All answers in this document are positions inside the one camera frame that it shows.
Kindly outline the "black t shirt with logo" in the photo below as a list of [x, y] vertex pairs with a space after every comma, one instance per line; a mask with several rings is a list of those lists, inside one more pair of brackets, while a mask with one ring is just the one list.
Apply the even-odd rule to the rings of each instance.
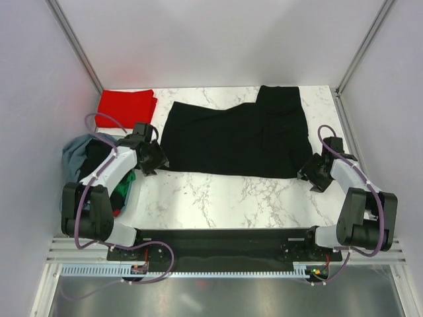
[[169, 171], [281, 179], [313, 155], [299, 87], [262, 86], [226, 110], [174, 102], [161, 148]]

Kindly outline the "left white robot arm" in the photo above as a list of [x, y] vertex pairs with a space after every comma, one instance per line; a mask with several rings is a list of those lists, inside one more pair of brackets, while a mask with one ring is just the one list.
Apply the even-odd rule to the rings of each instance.
[[134, 135], [120, 139], [93, 172], [63, 188], [62, 232], [72, 236], [80, 250], [97, 242], [121, 248], [131, 260], [140, 259], [145, 244], [135, 237], [136, 229], [114, 220], [110, 196], [131, 170], [150, 176], [166, 164], [168, 159], [156, 139]]

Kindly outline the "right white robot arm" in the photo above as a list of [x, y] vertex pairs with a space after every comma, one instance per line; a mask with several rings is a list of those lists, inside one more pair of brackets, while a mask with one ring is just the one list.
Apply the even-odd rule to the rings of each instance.
[[315, 153], [299, 170], [298, 178], [312, 184], [313, 192], [323, 193], [333, 181], [345, 193], [338, 221], [327, 227], [310, 228], [312, 238], [303, 243], [310, 260], [323, 256], [327, 248], [351, 248], [364, 256], [386, 252], [394, 240], [398, 199], [369, 182], [353, 155]]

